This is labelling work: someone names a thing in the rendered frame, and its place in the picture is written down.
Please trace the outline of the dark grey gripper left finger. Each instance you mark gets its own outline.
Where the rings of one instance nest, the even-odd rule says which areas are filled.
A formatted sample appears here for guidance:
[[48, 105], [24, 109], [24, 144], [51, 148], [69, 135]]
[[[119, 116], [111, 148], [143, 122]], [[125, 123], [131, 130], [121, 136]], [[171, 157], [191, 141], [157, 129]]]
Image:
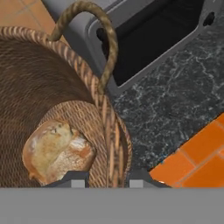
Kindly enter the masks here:
[[89, 173], [87, 171], [68, 171], [61, 180], [52, 182], [46, 187], [89, 188], [88, 180]]

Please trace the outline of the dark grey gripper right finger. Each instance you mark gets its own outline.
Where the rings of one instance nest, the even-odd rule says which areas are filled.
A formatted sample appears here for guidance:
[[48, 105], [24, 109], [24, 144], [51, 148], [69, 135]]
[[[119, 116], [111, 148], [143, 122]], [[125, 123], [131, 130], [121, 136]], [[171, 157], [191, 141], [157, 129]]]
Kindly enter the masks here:
[[129, 173], [129, 188], [170, 188], [164, 182], [159, 182], [151, 177], [144, 169], [134, 170]]

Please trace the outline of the brown wicker basket with handle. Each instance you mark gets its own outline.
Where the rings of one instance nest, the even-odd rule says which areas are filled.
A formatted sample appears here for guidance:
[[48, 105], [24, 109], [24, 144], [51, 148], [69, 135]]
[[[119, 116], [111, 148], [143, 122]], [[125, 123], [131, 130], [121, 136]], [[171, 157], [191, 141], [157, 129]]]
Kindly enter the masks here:
[[[101, 77], [60, 38], [81, 12], [95, 15], [108, 36]], [[59, 120], [80, 131], [95, 147], [88, 171], [91, 187], [123, 187], [132, 158], [130, 134], [105, 93], [118, 54], [115, 30], [95, 3], [78, 1], [60, 16], [51, 34], [0, 26], [0, 187], [39, 187], [22, 153], [43, 123]]]

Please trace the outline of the crusty brown bread loaf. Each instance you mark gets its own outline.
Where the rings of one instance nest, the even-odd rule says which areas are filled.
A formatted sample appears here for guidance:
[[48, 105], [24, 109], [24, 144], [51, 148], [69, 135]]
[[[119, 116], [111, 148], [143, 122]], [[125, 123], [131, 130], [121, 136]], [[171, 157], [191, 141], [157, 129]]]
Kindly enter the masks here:
[[22, 153], [30, 179], [42, 186], [65, 177], [67, 172], [88, 172], [96, 149], [68, 122], [51, 120], [40, 125], [27, 139]]

